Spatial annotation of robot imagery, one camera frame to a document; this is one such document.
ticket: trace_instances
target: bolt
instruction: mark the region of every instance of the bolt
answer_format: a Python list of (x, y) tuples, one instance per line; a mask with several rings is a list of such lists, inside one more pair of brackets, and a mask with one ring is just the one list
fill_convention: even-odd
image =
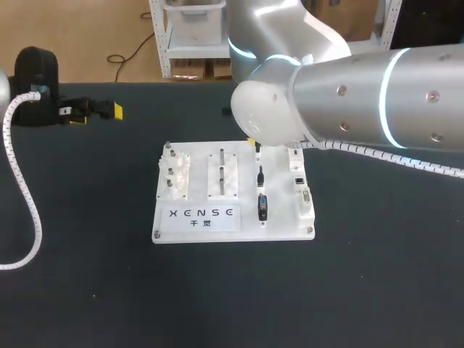
[(345, 93), (347, 92), (347, 87), (345, 85), (341, 85), (340, 87), (337, 88), (336, 92), (339, 96), (344, 96)]
[(433, 140), (433, 141), (436, 141), (437, 143), (439, 143), (440, 141), (443, 141), (443, 135), (442, 135), (442, 134), (433, 133), (433, 134), (432, 134), (432, 140)]
[(443, 53), (443, 54), (440, 55), (440, 57), (438, 58), (438, 60), (441, 60), (441, 61), (443, 61), (443, 60), (448, 60), (450, 57), (451, 57), (451, 54), (449, 54), (449, 53)]
[(426, 97), (429, 103), (437, 103), (440, 99), (440, 94), (437, 91), (430, 91)]
[(347, 131), (349, 131), (349, 125), (347, 125), (345, 122), (342, 122), (342, 123), (340, 124), (340, 129), (341, 129), (342, 131), (344, 131), (344, 132), (347, 132)]

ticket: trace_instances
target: wooden floor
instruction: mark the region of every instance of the wooden floor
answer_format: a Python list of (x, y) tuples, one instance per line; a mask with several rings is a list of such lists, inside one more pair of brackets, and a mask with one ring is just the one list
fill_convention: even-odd
[[(13, 75), (26, 46), (54, 52), (61, 82), (109, 82), (118, 65), (109, 54), (129, 57), (153, 33), (148, 0), (1, 0), (0, 66)], [(161, 81), (154, 38), (120, 73), (120, 82)]]

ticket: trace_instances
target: white board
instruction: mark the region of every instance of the white board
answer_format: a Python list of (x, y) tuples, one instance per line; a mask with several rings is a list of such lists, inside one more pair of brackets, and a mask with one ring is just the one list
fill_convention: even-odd
[[(315, 238), (314, 207), (301, 218), (299, 200), (295, 191), (295, 178), (306, 180), (304, 166), (299, 171), (289, 170), (289, 152), (286, 147), (263, 147), (259, 162), (255, 148), (248, 141), (207, 143), (171, 143), (171, 147), (191, 158), (188, 181), (188, 199), (161, 200), (155, 208), (152, 240), (154, 243), (194, 243), (214, 241), (285, 241)], [(230, 199), (208, 197), (208, 170), (210, 155), (220, 153), (237, 158), (238, 194)], [(261, 226), (257, 212), (257, 174), (262, 165), (265, 176), (265, 193), (268, 197), (268, 221)], [(164, 190), (165, 177), (159, 176), (158, 192)], [(213, 216), (213, 210), (237, 211), (230, 216)], [(171, 210), (183, 216), (169, 221)], [(198, 210), (204, 210), (198, 216)], [(204, 221), (215, 221), (215, 227), (203, 226)]]

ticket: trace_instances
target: label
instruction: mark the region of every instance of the label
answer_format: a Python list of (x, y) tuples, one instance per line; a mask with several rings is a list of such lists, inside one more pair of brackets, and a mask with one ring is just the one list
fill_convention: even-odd
[(240, 206), (167, 206), (161, 211), (161, 232), (237, 232)]

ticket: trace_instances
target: power cord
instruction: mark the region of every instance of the power cord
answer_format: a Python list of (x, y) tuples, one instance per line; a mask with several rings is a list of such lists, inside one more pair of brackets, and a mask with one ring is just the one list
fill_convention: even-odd
[[(142, 20), (150, 20), (152, 18), (152, 14), (150, 12), (144, 12), (144, 13), (142, 13), (140, 15), (140, 18)], [(154, 36), (154, 33), (150, 34), (150, 36), (148, 38), (146, 38), (140, 44), (140, 46), (136, 49), (136, 51), (127, 59), (121, 54), (110, 54), (107, 57), (108, 63), (113, 63), (113, 64), (119, 64), (120, 65), (119, 69), (117, 69), (117, 72), (116, 72), (115, 82), (117, 82), (117, 79), (119, 78), (119, 73), (120, 73), (121, 69), (124, 67), (125, 63), (129, 62), (132, 58), (134, 58), (136, 56), (136, 54), (138, 53), (138, 51), (140, 51), (140, 49), (143, 47), (143, 45), (146, 44), (146, 42), (150, 38), (152, 38), (153, 36)]]

